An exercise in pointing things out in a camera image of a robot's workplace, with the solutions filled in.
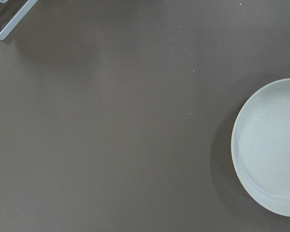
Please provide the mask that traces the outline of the round white plate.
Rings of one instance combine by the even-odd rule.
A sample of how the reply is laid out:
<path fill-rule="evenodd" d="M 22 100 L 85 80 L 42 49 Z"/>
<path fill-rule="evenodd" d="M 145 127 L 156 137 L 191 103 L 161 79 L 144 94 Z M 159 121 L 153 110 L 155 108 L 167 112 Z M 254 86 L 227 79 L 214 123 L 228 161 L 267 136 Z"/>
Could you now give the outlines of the round white plate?
<path fill-rule="evenodd" d="M 290 217 L 290 78 L 248 98 L 234 122 L 231 154 L 246 192 L 267 210 Z"/>

